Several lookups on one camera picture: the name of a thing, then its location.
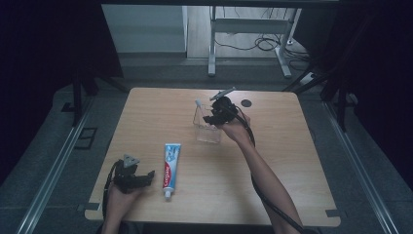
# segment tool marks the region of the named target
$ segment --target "glass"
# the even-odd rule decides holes
[[[197,106],[194,116],[195,136],[197,140],[219,143],[221,141],[221,130],[215,126],[207,124],[204,116],[210,113],[211,109],[205,105]]]

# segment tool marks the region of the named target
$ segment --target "hand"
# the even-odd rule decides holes
[[[143,188],[135,188],[129,193],[123,193],[113,182],[109,185],[109,197],[107,202],[107,216],[122,219],[131,208],[133,202],[143,192]]]
[[[112,182],[109,185],[106,219],[103,222],[101,233],[118,233],[122,218],[128,213],[131,205],[142,192],[143,188],[135,188],[125,194]]]
[[[238,115],[241,118],[245,118],[248,125],[250,125],[250,118],[247,115],[242,115],[241,112],[239,112]],[[223,130],[225,134],[236,143],[250,142],[249,134],[246,131],[245,126],[237,118],[230,123],[218,125],[216,128]]]

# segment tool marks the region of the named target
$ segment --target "metal rail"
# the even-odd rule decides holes
[[[28,208],[24,218],[22,219],[19,225],[19,229],[16,233],[33,233],[33,230],[36,227],[36,224],[39,221],[43,210],[45,210],[46,204],[48,203],[53,190],[55,189],[56,183],[61,175],[61,172],[64,169],[64,166],[66,165],[67,159],[72,152],[76,140],[79,137],[79,134],[81,133],[82,128],[89,117],[93,102],[94,97],[88,97],[85,100],[85,112],[82,118],[80,119],[77,126],[72,127],[72,130],[70,131],[66,142],[60,149],[60,152],[58,153],[54,164],[52,165],[48,175],[37,191],[36,196],[32,200],[30,207]]]
[[[352,142],[350,141],[348,135],[344,133],[340,126],[338,125],[335,117],[335,112],[331,107],[331,104],[324,102],[323,106],[328,113],[329,120],[336,132],[337,136],[340,138],[350,164],[355,170],[356,176],[361,184],[361,187],[364,190],[364,193],[370,202],[370,205],[379,219],[380,224],[383,227],[383,230],[386,234],[398,234],[397,228],[394,225],[392,215],[390,214],[386,204],[384,203],[382,197],[374,186],[373,182],[370,179],[365,167],[363,166],[361,160],[358,157],[358,154],[353,147]]]

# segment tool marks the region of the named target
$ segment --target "tabletop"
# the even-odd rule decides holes
[[[210,105],[214,90],[132,89],[97,177],[90,203],[102,201],[112,165],[124,154],[140,160],[136,174],[156,171],[152,185],[134,203],[126,220],[215,224],[270,224],[238,146],[222,133],[219,143],[198,141],[195,99]],[[251,118],[256,148],[291,195],[306,226],[338,226],[328,183],[293,93],[234,91],[227,95]],[[242,107],[241,101],[251,101]],[[181,143],[176,188],[163,192],[165,144]],[[102,219],[101,210],[85,211]]]

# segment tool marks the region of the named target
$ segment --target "small black dot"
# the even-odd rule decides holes
[[[250,106],[252,105],[252,103],[251,103],[250,100],[244,99],[244,100],[241,101],[241,105],[242,105],[243,107],[250,107]]]

